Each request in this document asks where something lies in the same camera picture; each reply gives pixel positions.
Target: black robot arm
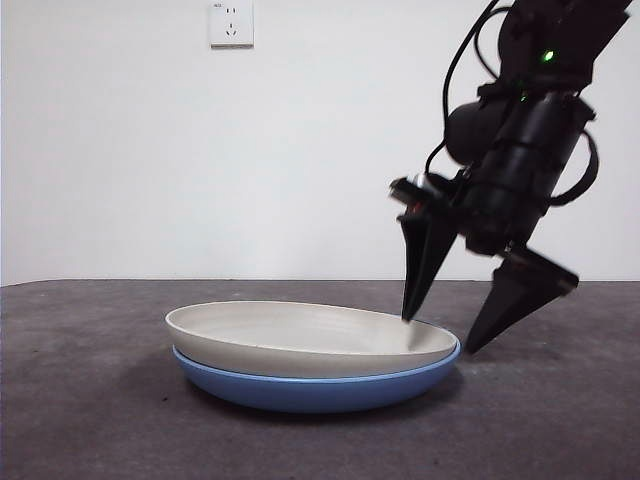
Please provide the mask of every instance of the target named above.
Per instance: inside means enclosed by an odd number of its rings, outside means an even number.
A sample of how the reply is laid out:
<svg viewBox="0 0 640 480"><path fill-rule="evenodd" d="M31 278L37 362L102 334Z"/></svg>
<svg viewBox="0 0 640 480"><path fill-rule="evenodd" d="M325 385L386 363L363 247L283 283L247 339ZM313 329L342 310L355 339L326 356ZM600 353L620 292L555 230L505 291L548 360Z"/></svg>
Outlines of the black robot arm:
<svg viewBox="0 0 640 480"><path fill-rule="evenodd" d="M595 181L598 153L585 130L595 114L580 93L592 81L596 57L627 20L630 2L517 0L495 8L494 0L480 15L445 79L442 143L429 156L425 175L391 184L391 195L407 205L398 217L407 246L403 318L411 319L420 308L458 234L469 250L504 258L467 338L467 351L477 351L578 285L575 274L526 244L549 207L575 200ZM449 114L448 85L457 61L474 37L479 53L482 26L503 12L499 76L478 89L477 102ZM591 150L585 174L553 196L581 135ZM463 167L453 179L429 172L443 147Z"/></svg>

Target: black cable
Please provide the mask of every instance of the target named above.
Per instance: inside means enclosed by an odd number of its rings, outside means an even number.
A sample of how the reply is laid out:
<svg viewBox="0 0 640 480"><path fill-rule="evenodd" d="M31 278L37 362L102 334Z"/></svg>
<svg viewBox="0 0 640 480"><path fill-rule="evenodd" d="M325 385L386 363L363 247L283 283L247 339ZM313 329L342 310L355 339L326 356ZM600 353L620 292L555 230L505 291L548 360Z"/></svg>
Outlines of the black cable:
<svg viewBox="0 0 640 480"><path fill-rule="evenodd" d="M480 27L482 23L486 21L485 19L487 15L491 13L491 10L493 10L493 7L495 7L499 1L500 0L491 0L489 2L487 7L484 9L484 11L480 14L476 22L471 27L471 30L469 30L466 37L464 37L464 40L458 47L456 54L453 56L453 60L451 60L451 64L449 65L449 69L447 70L447 75L444 78L444 85L442 87L442 114L444 116L444 132L442 135L442 142L440 142L440 144L429 154L429 157L427 158L427 163L425 164L425 167L424 167L424 171L427 175L429 175L429 167L431 166L431 162L433 161L434 157L438 154L440 150L444 148L444 146L447 143L447 133L449 130L449 85L451 84L451 78L453 77L453 72L456 69L458 62L460 61L460 57L462 57L462 54L464 53L465 49L469 45L469 42L473 38L473 35L478 30L478 27Z"/></svg>
<svg viewBox="0 0 640 480"><path fill-rule="evenodd" d="M569 202L573 202L580 195L589 190L589 187L591 187L591 185L593 185L593 182L596 181L596 177L598 176L598 169L600 168L598 146L596 145L595 140L589 132L583 130L582 134L587 137L587 140L589 142L589 152L591 152L587 169L582 175L582 178L580 178L580 180L578 180L573 187L560 195L550 197L547 200L547 204L549 206L560 207L562 205L566 205Z"/></svg>
<svg viewBox="0 0 640 480"><path fill-rule="evenodd" d="M484 27L485 23L487 23L487 21L491 17L498 15L500 13L506 13L509 10L511 10L511 7L500 7L500 8L496 8L495 10L492 10L491 13L487 15L487 17L484 19L484 21L482 22L478 30L476 30L475 35L473 36L473 49L476 51L478 60L480 60L480 63L482 64L484 69L489 73L489 75L491 75L496 80L498 79L498 74L493 70L493 68L489 66L484 56L482 55L482 52L480 51L480 32L482 31L482 27Z"/></svg>

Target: white bowl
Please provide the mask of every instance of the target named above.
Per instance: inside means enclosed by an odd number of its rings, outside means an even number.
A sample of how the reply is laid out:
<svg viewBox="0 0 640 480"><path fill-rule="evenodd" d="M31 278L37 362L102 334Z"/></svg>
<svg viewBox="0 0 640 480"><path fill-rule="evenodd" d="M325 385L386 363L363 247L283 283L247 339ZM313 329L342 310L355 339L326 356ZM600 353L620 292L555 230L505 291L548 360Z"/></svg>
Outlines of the white bowl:
<svg viewBox="0 0 640 480"><path fill-rule="evenodd" d="M297 378L379 375L447 357L457 339L427 323L353 308L291 302L216 302L166 317L173 342L203 365Z"/></svg>

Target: blue plate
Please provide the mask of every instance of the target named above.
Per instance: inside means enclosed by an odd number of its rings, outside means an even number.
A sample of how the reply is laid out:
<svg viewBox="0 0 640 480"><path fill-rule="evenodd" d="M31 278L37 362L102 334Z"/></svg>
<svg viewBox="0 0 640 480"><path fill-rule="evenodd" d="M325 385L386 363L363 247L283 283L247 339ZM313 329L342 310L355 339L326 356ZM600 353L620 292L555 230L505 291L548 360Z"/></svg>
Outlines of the blue plate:
<svg viewBox="0 0 640 480"><path fill-rule="evenodd" d="M291 413L354 412L420 395L442 380L460 354L413 370L345 378L288 378L235 373L208 367L173 353L187 378L201 389L246 407Z"/></svg>

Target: electrical outlet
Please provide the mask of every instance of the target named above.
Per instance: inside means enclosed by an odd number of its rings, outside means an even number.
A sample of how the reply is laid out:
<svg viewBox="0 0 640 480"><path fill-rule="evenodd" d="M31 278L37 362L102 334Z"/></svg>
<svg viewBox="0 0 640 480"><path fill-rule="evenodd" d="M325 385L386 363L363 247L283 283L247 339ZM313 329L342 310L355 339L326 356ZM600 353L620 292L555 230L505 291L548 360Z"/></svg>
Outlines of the electrical outlet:
<svg viewBox="0 0 640 480"><path fill-rule="evenodd" d="M214 1L209 6L211 48L253 46L253 0Z"/></svg>

